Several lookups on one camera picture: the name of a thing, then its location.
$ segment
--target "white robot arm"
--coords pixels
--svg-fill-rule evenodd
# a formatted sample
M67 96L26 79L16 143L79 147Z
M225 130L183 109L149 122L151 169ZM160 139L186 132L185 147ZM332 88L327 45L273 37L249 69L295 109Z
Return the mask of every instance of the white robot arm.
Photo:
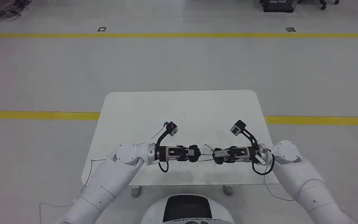
M318 171L292 142L281 141L271 151L275 156L274 174L285 191L306 210L314 223L353 223L340 210Z
M111 152L93 173L83 193L74 201L56 224L92 224L102 212L118 197L122 190L132 181L138 170L145 163L152 165L155 160L196 162L200 157L197 146L160 146L165 136L174 136L177 126L165 123L166 130L156 144L143 143L120 144Z
M154 161L154 144L121 144L93 173L83 193L56 223L95 223L102 212L137 174L143 163Z

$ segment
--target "wire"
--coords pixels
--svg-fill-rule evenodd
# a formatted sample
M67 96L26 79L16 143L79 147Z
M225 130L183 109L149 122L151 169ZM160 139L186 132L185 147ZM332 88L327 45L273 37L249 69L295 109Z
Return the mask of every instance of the wire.
M162 127L162 129L157 133L155 134L150 140L152 140L153 138L155 138L157 135L159 135L159 133L163 130L163 128L165 127L166 125L164 124L164 126Z
M89 169L88 178L87 178L86 183L84 184L83 188L81 189L81 192L80 192L79 196L81 196L81 194L82 194L84 188L86 187L86 185L87 185L87 183L88 183L88 181L89 181L89 179L90 179L91 172L92 172L92 167L93 167L93 162L103 161L103 160L105 160L105 158L102 158L102 159L100 159L100 160L91 160L91 168ZM53 205L53 204L50 204L50 203L47 203L47 202L41 202L41 203L39 204L39 219L40 219L40 224L42 224L42 222L43 222L42 212L41 212L41 205L44 204L44 205L50 206L50 207L52 207L52 208L66 208L66 207L69 207L69 206L71 206L72 204L74 204L74 203L77 201L77 199L79 198L79 196L76 197L76 199L73 200L73 202L72 202L71 204L68 204L68 205L66 205L66 206L56 206L56 205Z
M91 176L91 172L92 172L92 167L93 167L93 162L97 162L97 161L103 161L105 160L105 158L102 158L100 160L91 160L91 168L89 169L89 174L88 174L88 177L87 177L87 180L83 186L83 188L81 189L81 194L82 194L82 191L84 190L84 188L86 187L88 181L90 180L90 176Z
M274 154L271 153L271 156L272 156L272 162L271 162L271 166L270 166L270 169L268 170L268 172L265 171L265 172L261 173L261 172L256 171L256 170L255 170L255 164L254 164L253 160L252 160L252 163L251 163L251 164L252 164L252 170L253 170L255 173L257 173L257 174L259 174L259 175L261 175L261 176L265 176L265 175L269 174L269 173L272 171L272 169L274 168L274 164L275 164Z
M167 169L166 169L166 170L164 170L164 169L162 168L162 165L161 165L160 162L158 163L159 168L160 168L163 172L168 172L168 170L169 170L169 163L168 163L168 161L166 161L166 163L167 163Z
M46 202L41 202L40 204L39 204L39 217L40 217L40 224L42 224L42 222L43 222L43 219L42 219L42 214L41 214L41 205L47 205L47 206L50 206L50 207L52 207L52 208L66 208L66 207L68 207L68 206L70 206L70 205L72 205L73 203L75 203L76 202L76 200L77 200L77 198L71 203L71 204L68 204L68 205L66 205L66 206L55 206L55 205L53 205L53 204L50 204L50 203L46 203Z
M157 135L159 135L159 133L163 130L163 128L157 133L155 134L150 140L152 140L153 138L155 138Z
M211 161L211 160L199 160L199 162Z
M285 200L285 201L287 201L287 202L293 202L293 201L295 200L296 196L301 192L303 186L304 186L306 183L308 183L308 182L310 182L310 181L312 181L312 180L317 180L317 181L319 181L319 182L321 182L321 183L323 183L323 184L325 185L325 182L323 182L323 181L321 181L321 180L319 180L319 179L316 179L316 178L311 178L311 179L307 180L306 182L304 182L304 183L301 185L301 187L300 187L299 190L298 190L298 193L297 193L296 195L294 195L292 199L286 199L286 198L280 198L280 197L278 197L278 196L275 196L275 195L271 192L271 190L270 190L270 188L269 188L269 185L267 184L267 182L266 182L266 180L265 180L265 177L266 177L266 175L263 176L263 182L265 183L265 187L266 187L266 189L268 190L268 192L271 194L271 196L273 196L274 198L277 198L277 199L279 199L279 200Z
M207 144L204 145L206 145L212 152L214 152L214 150L210 146L208 146Z

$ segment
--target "white table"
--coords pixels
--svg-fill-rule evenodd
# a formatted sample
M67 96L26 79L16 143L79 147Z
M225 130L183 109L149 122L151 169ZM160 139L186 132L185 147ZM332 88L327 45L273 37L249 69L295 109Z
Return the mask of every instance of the white table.
M272 146L271 138L257 96L250 90L175 91L175 92L113 92L107 95L97 123L91 148L82 172L82 182L88 177L91 159L105 158L120 143L155 143L152 138L164 121L173 121L178 133L167 136L161 143L166 146L196 144L201 153L210 154L204 146L250 146L243 136L230 132L241 119L258 141ZM210 159L201 156L199 160ZM100 162L93 163L95 170ZM263 172L263 166L256 169ZM213 161L169 162L169 172L163 173L158 165L143 167L130 185L232 185L263 184L263 177L252 171L251 163L217 165ZM278 183L273 173L267 183Z

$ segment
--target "black cable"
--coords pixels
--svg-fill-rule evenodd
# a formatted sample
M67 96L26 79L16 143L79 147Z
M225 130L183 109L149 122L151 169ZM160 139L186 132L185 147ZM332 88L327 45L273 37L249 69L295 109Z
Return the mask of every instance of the black cable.
M214 160L213 158L211 160ZM199 160L199 162L203 162L203 161L211 161L211 160Z
M166 169L166 170L164 170L164 169L162 168L161 162L158 163L159 168L160 168L163 172L168 172L168 170L169 170L169 163L168 163L168 161L167 161L166 163L167 163L167 169Z
M210 146L208 146L207 144L204 144L206 145L211 151L214 151Z
M271 167L270 167L270 169L268 170L268 172L261 173L261 172L256 171L256 170L255 170L254 163L253 163L253 160L252 160L252 170L253 170L255 173L257 173L257 174L259 174L259 175L261 175L261 176L264 176L264 175L269 174L269 173L272 171L272 169L274 168L274 164L275 164L274 154L271 154L271 155L272 155L272 163L271 163Z
M160 147L160 145L161 145L161 141L162 141L168 134L169 134L169 132L168 132L168 130L166 130L165 132L163 132L163 134L162 134L161 136L159 136L159 138L158 138L158 140L157 140L157 144L156 144L156 146L155 146L155 148L154 148L154 151L155 151L155 152L158 152L158 149L159 149L159 147ZM161 165L160 162L158 163L159 168L162 170L162 172L168 172L168 170L169 170L169 163L168 163L168 161L166 161L166 163L167 163L167 169L166 169L166 170L164 170L164 169L162 168L162 165Z

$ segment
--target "white floor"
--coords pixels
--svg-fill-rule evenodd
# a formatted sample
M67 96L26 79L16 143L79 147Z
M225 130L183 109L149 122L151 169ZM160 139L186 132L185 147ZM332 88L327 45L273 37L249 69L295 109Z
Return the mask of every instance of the white floor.
M0 32L358 32L354 0L325 11L305 0L291 14L263 13L248 0L47 0L29 8L17 21L1 21ZM357 39L0 39L0 48L0 110L100 111L114 91L251 89L265 115L358 116ZM95 127L0 120L2 223L39 223L39 202L77 196ZM273 142L295 142L358 218L358 127L269 130ZM225 205L237 223L312 223L296 203L271 198L261 185L236 186L232 197L219 186L152 186L138 199L127 190L97 223L138 223L156 200L198 192ZM44 208L43 223L63 211Z

